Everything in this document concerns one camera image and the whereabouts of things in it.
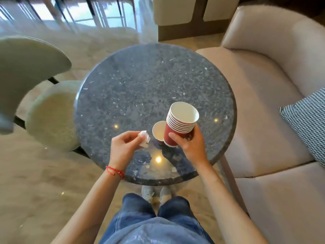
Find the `sofa backrest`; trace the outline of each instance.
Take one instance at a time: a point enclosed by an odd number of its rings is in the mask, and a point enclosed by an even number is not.
[[[325,28],[296,12],[265,5],[238,7],[221,46],[270,57],[304,96],[325,87]]]

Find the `dark stone tabletop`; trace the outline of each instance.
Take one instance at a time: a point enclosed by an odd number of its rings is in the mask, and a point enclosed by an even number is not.
[[[170,105],[178,101],[199,111],[208,159],[215,164],[234,135],[234,94],[215,65],[175,45],[135,45],[110,55],[93,69],[75,102],[81,146],[105,169],[112,137],[128,130],[147,130],[149,148],[135,152],[125,179],[151,186],[192,179],[198,174],[182,149],[159,145],[152,136],[153,125],[166,120]]]

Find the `hand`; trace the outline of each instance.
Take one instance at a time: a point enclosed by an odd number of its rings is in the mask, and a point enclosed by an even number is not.
[[[185,156],[195,168],[200,163],[209,163],[205,152],[204,138],[197,124],[193,129],[193,139],[191,141],[186,141],[174,133],[168,135],[183,149]]]
[[[145,135],[138,136],[139,133],[140,131],[127,131],[112,138],[110,167],[126,170],[134,151],[140,149],[139,145],[146,139]]]

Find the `blue jeans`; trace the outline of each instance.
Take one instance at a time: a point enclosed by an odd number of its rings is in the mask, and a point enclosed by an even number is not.
[[[112,234],[120,229],[154,217],[156,214],[148,201],[134,193],[126,194],[123,197],[120,211],[114,215],[98,244],[106,242]],[[176,196],[163,204],[158,210],[158,217],[181,225],[214,244],[208,233],[194,217],[187,199],[181,196]]]

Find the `stack of paper cups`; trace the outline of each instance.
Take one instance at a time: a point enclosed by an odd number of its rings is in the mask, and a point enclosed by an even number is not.
[[[164,142],[169,147],[176,147],[177,143],[169,137],[175,133],[182,138],[191,132],[199,119],[199,112],[195,107],[185,102],[176,102],[170,106],[164,133]]]

